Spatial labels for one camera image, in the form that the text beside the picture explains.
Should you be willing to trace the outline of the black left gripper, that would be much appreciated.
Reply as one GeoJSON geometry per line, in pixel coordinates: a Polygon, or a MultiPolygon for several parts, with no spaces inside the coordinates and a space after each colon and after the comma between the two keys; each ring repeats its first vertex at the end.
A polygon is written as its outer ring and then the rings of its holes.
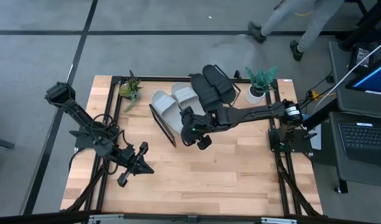
{"type": "Polygon", "coordinates": [[[153,168],[144,159],[144,154],[146,154],[148,150],[149,145],[147,142],[142,142],[137,154],[132,146],[127,146],[115,156],[115,160],[131,174],[153,174],[153,168]]]}

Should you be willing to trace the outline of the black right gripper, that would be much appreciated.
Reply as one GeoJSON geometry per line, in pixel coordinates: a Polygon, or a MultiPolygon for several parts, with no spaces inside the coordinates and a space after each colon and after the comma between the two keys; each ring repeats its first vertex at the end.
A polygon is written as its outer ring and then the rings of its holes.
{"type": "Polygon", "coordinates": [[[200,137],[208,135],[217,130],[216,118],[217,110],[207,111],[205,115],[194,114],[190,106],[180,111],[181,122],[183,124],[180,133],[182,143],[185,146],[197,144],[200,137]]]}

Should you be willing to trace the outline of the grey slide sandal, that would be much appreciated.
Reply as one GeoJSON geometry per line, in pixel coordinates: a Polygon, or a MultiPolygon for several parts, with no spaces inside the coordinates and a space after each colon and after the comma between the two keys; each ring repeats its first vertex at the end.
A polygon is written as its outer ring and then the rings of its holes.
{"type": "Polygon", "coordinates": [[[152,106],[160,117],[178,134],[181,133],[180,107],[178,102],[162,90],[157,90],[152,96],[152,106]]]}
{"type": "Polygon", "coordinates": [[[182,82],[174,83],[171,86],[171,93],[174,99],[178,102],[181,110],[184,110],[189,106],[194,114],[205,115],[199,96],[192,87],[182,82]]]}

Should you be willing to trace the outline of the wooden shelf black frame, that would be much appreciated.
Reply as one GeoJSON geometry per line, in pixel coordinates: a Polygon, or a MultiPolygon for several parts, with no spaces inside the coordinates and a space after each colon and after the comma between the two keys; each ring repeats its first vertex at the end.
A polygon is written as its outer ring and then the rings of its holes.
{"type": "MultiPolygon", "coordinates": [[[[214,65],[214,66],[217,69],[219,69],[219,71],[223,75],[227,76],[227,74],[218,65],[214,65]]],[[[142,77],[141,79],[143,81],[146,81],[146,82],[172,82],[172,83],[185,82],[185,83],[189,83],[191,81],[191,76],[192,76],[192,74],[189,74],[187,77],[142,77]]],[[[241,77],[241,73],[238,70],[236,70],[234,72],[233,77],[229,77],[229,76],[227,76],[227,77],[230,78],[230,80],[232,81],[233,87],[236,90],[236,98],[231,104],[229,104],[230,107],[233,107],[235,102],[237,101],[239,95],[240,95],[240,92],[241,92],[241,89],[237,86],[237,83],[241,83],[242,81],[245,81],[245,80],[241,77]]],[[[159,114],[157,114],[157,111],[152,106],[152,104],[149,104],[149,107],[150,107],[150,110],[152,112],[152,116],[153,116],[155,122],[158,124],[159,128],[163,131],[164,135],[168,138],[168,140],[171,142],[171,144],[174,147],[176,147],[177,143],[175,140],[175,136],[173,135],[171,129],[168,127],[168,124],[160,117],[159,114]]]]}

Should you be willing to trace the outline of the small green succulent plant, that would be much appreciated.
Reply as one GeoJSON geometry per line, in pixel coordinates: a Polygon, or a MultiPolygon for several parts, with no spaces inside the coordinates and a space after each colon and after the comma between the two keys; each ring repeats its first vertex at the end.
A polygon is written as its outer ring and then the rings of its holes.
{"type": "Polygon", "coordinates": [[[124,113],[129,112],[135,106],[136,102],[140,100],[139,86],[140,80],[138,78],[130,78],[119,89],[119,95],[130,101],[129,106],[124,110],[124,113]]]}

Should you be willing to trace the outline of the person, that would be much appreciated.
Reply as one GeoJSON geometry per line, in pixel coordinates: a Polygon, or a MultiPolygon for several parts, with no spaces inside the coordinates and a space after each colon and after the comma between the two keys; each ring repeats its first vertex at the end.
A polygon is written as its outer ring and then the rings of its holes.
{"type": "MultiPolygon", "coordinates": [[[[294,60],[297,62],[301,60],[304,52],[309,49],[330,18],[338,12],[345,2],[345,0],[310,1],[313,3],[313,12],[311,13],[308,27],[299,41],[292,40],[290,42],[290,50],[292,51],[294,60]]],[[[249,22],[249,34],[256,42],[263,44],[267,36],[273,32],[274,28],[278,26],[289,13],[297,11],[306,2],[307,0],[280,0],[264,25],[261,26],[252,21],[249,22]]]]}

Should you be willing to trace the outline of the grey workstation cart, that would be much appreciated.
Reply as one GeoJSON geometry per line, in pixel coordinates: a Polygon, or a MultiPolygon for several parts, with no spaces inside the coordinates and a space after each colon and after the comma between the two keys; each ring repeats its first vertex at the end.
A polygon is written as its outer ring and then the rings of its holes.
{"type": "Polygon", "coordinates": [[[346,157],[339,123],[380,123],[381,95],[349,90],[344,83],[336,88],[337,109],[328,113],[339,180],[381,187],[381,166],[353,161],[346,157]]]}

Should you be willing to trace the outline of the black laptop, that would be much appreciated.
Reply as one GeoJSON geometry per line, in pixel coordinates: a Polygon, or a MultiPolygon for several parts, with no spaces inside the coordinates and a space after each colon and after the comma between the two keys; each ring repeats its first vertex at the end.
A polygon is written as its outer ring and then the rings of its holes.
{"type": "Polygon", "coordinates": [[[381,167],[381,124],[338,124],[344,153],[350,160],[381,167]]]}

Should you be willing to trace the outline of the black power supply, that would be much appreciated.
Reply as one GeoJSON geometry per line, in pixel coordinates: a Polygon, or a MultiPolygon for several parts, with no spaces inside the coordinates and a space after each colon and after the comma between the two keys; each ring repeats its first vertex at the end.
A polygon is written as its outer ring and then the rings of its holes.
{"type": "MultiPolygon", "coordinates": [[[[351,61],[349,63],[349,69],[351,70],[353,67],[355,67],[363,58],[368,56],[368,54],[370,54],[371,51],[373,51],[373,48],[369,45],[365,45],[365,44],[355,45],[351,53],[351,61]]],[[[353,70],[353,72],[354,73],[365,72],[372,65],[372,62],[373,61],[369,57],[367,57],[359,66],[357,66],[353,70]]]]}

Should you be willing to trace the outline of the monitor with blue screen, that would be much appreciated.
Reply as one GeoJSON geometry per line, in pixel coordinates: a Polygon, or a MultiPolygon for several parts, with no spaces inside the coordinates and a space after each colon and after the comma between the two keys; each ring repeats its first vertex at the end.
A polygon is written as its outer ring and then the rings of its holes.
{"type": "Polygon", "coordinates": [[[365,73],[351,80],[346,88],[381,95],[381,58],[365,73]]]}

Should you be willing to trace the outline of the black stand leg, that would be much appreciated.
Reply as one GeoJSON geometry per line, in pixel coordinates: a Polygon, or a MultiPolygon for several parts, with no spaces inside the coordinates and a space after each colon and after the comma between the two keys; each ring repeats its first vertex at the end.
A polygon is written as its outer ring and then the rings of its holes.
{"type": "Polygon", "coordinates": [[[339,41],[338,45],[341,50],[350,51],[360,39],[372,30],[381,21],[381,0],[364,16],[361,24],[357,29],[352,31],[343,41],[339,41]]]}

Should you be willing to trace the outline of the black aluminium rig frame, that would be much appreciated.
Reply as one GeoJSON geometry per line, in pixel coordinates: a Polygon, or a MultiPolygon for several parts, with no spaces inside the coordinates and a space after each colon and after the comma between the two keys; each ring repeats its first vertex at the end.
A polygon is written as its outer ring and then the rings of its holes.
{"type": "Polygon", "coordinates": [[[111,175],[96,184],[91,209],[77,212],[68,207],[90,181],[96,167],[94,152],[85,150],[73,161],[61,211],[35,215],[1,217],[0,224],[71,224],[97,223],[101,220],[166,220],[204,223],[246,222],[256,224],[374,224],[309,216],[295,213],[295,204],[287,185],[278,180],[275,156],[270,149],[267,130],[270,121],[255,121],[226,133],[211,136],[206,150],[186,147],[179,139],[170,142],[150,110],[157,90],[170,91],[177,77],[142,77],[140,101],[128,114],[118,98],[121,77],[97,75],[94,78],[86,110],[91,115],[108,110],[125,131],[119,144],[148,142],[145,160],[154,174],[137,175],[125,187],[116,180],[122,172],[112,168],[111,175]]]}

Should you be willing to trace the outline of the silver aluminium bracket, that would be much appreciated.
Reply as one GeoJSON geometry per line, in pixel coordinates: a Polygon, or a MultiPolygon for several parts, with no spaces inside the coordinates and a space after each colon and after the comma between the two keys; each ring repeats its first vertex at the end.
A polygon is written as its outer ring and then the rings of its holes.
{"type": "Polygon", "coordinates": [[[297,220],[286,218],[262,217],[260,224],[298,224],[297,220]]]}
{"type": "Polygon", "coordinates": [[[87,224],[100,224],[102,221],[110,221],[123,219],[124,214],[98,214],[98,215],[90,215],[87,224]]]}

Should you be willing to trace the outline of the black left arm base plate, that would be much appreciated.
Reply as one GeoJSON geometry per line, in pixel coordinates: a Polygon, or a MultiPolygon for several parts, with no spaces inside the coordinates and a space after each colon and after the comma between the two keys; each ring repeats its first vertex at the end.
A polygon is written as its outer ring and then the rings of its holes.
{"type": "MultiPolygon", "coordinates": [[[[104,137],[107,139],[111,139],[119,132],[119,128],[117,126],[111,126],[108,129],[98,131],[94,130],[96,137],[104,137]]],[[[91,131],[87,131],[84,128],[80,127],[79,130],[71,130],[70,134],[76,138],[75,147],[78,148],[92,148],[93,146],[93,135],[91,131]]]]}

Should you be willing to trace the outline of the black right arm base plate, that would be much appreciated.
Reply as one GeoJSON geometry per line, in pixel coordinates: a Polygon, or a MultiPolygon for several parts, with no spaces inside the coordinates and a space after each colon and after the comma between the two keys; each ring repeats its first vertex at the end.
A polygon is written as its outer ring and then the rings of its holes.
{"type": "Polygon", "coordinates": [[[273,152],[311,152],[311,135],[303,129],[269,129],[270,148],[273,152]]]}

